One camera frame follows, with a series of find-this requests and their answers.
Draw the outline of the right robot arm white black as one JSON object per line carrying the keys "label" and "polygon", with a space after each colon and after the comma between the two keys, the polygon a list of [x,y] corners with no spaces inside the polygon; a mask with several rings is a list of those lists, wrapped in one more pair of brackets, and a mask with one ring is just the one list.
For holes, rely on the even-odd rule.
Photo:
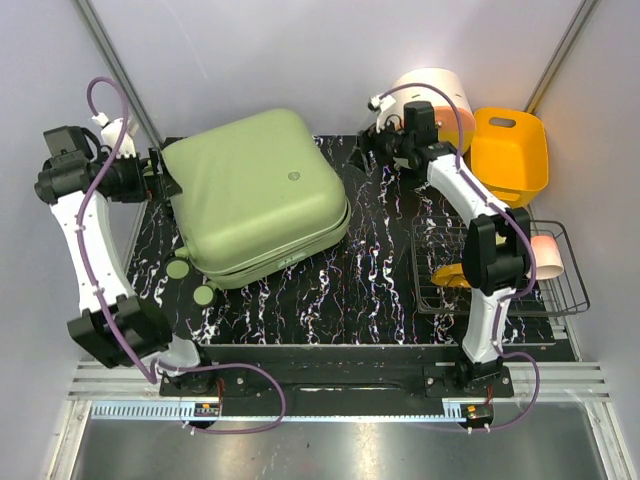
{"label": "right robot arm white black", "polygon": [[389,95],[369,100],[376,121],[359,132],[350,161],[359,168],[371,160],[403,161],[446,198],[466,226],[462,272],[471,287],[469,320],[459,358],[444,381],[463,395],[476,396],[505,376],[507,312],[512,300],[533,287],[530,216],[499,201],[464,164],[459,145],[440,139],[430,102],[405,103],[395,121],[391,101]]}

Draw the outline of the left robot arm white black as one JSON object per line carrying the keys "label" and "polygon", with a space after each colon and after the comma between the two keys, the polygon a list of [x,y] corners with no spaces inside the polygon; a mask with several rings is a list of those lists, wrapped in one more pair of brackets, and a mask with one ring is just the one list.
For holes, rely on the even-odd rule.
{"label": "left robot arm white black", "polygon": [[136,367],[151,383],[163,374],[193,395],[208,394],[216,372],[194,342],[172,332],[157,305],[134,292],[110,227],[112,202],[166,202],[180,193],[160,152],[142,159],[80,126],[49,130],[44,139],[50,157],[34,190],[59,224],[76,273],[79,315],[67,324],[70,337],[106,368]]}

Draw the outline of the green hard-shell suitcase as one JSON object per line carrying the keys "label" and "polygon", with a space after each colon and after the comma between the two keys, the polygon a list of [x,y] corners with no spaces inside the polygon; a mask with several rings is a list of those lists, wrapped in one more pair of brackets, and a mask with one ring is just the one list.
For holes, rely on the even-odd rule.
{"label": "green hard-shell suitcase", "polygon": [[171,207],[183,241],[166,267],[195,269],[193,293],[210,305],[328,249],[345,236],[351,205],[343,181],[296,112],[276,108],[170,143],[161,151],[181,191]]}

